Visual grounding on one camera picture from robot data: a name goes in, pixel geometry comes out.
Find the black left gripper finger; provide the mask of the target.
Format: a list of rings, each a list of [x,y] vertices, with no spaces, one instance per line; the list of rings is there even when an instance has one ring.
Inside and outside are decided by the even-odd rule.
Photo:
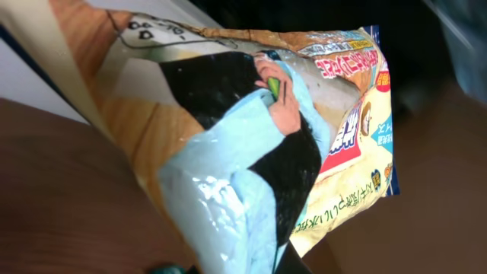
[[[289,243],[278,264],[275,274],[312,274],[304,261],[298,256],[293,245]]]

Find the yellow snack bag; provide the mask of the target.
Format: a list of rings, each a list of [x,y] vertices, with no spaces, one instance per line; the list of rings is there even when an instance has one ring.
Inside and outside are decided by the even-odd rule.
[[[396,195],[376,27],[193,27],[85,1],[1,3],[1,30],[128,156],[205,273],[274,273]]]

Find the teal mouthwash bottle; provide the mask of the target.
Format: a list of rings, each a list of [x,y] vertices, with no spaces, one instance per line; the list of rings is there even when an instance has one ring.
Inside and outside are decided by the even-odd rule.
[[[148,274],[185,274],[186,270],[177,265],[157,266],[148,271]]]

